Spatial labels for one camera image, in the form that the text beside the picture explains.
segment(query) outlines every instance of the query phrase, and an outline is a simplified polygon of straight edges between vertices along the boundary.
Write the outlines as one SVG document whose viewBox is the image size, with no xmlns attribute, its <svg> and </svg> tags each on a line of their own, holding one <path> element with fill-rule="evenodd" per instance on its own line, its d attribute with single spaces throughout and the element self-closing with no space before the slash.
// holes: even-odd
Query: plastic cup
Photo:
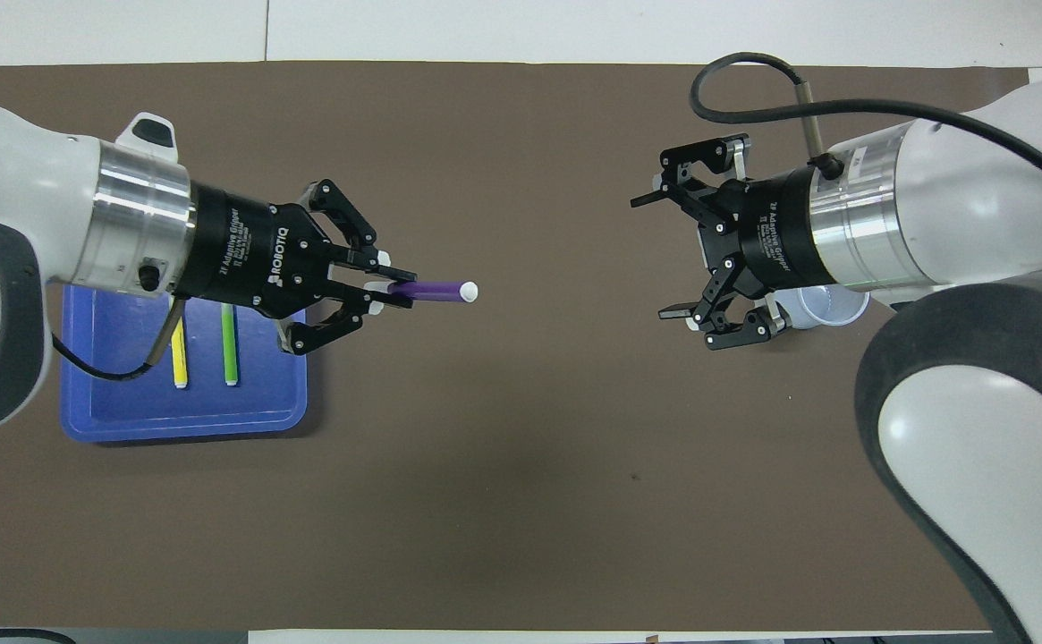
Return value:
<svg viewBox="0 0 1042 644">
<path fill-rule="evenodd" d="M 774 301 L 787 311 L 787 319 L 794 329 L 850 325 L 867 311 L 870 300 L 869 294 L 860 294 L 841 284 L 774 291 Z"/>
</svg>

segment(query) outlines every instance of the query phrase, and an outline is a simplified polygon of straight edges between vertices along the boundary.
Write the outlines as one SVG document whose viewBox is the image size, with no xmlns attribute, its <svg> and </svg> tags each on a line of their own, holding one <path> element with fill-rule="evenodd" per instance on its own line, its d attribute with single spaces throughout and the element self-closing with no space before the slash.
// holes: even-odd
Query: yellow marker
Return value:
<svg viewBox="0 0 1042 644">
<path fill-rule="evenodd" d="M 170 298 L 170 304 L 174 304 L 174 298 Z M 187 309 L 182 309 L 182 317 L 187 316 Z M 187 388 L 187 340 L 182 335 L 182 318 L 178 319 L 174 325 L 174 332 L 170 336 L 170 362 L 174 372 L 174 387 L 180 390 Z"/>
</svg>

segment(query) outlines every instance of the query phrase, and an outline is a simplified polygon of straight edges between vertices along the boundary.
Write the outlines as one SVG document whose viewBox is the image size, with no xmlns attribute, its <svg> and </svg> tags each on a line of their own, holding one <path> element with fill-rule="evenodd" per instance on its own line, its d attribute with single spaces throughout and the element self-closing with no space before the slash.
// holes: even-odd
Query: blue tray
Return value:
<svg viewBox="0 0 1042 644">
<path fill-rule="evenodd" d="M 167 297 L 145 299 L 80 287 L 64 288 L 64 342 L 92 366 L 129 371 L 151 350 L 167 317 Z M 235 308 L 239 383 L 223 378 L 219 304 L 191 299 L 184 313 L 189 385 L 174 388 L 170 349 L 155 367 L 127 382 L 60 370 L 59 421 L 83 443 L 278 432 L 306 408 L 305 358 L 282 353 L 275 323 Z M 303 321 L 302 314 L 295 315 Z"/>
</svg>

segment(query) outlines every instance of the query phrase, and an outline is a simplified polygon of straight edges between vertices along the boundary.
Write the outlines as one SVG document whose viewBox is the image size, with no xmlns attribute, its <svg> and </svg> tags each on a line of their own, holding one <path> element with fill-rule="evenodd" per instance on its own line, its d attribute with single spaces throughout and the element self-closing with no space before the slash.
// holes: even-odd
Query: robotiq logo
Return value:
<svg viewBox="0 0 1042 644">
<path fill-rule="evenodd" d="M 267 282 L 270 284 L 282 286 L 282 259 L 287 255 L 287 236 L 291 233 L 289 228 L 279 228 L 278 237 L 275 237 L 275 256 L 270 259 L 270 276 Z"/>
</svg>

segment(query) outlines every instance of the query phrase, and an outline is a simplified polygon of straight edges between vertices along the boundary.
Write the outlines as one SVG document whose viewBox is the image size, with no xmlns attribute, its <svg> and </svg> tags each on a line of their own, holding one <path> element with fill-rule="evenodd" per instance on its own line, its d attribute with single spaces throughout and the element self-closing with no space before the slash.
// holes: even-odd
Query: brown surface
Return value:
<svg viewBox="0 0 1042 644">
<path fill-rule="evenodd" d="M 808 71 L 816 97 L 958 109 L 1024 81 Z M 282 201 L 331 176 L 395 264 L 483 294 L 387 312 L 318 354 L 289 438 L 75 444 L 52 374 L 0 428 L 0 623 L 983 627 L 855 437 L 853 375 L 884 309 L 714 354 L 656 321 L 705 273 L 677 208 L 628 199 L 664 147 L 728 133 L 689 113 L 694 73 L 0 69 L 0 105 L 52 129 L 111 139 L 137 110 L 169 117 L 198 180 Z M 791 94 L 754 68 L 718 86 L 738 106 Z M 824 135 L 892 122 L 830 118 Z M 748 129 L 750 174 L 802 162 L 797 123 Z"/>
</svg>

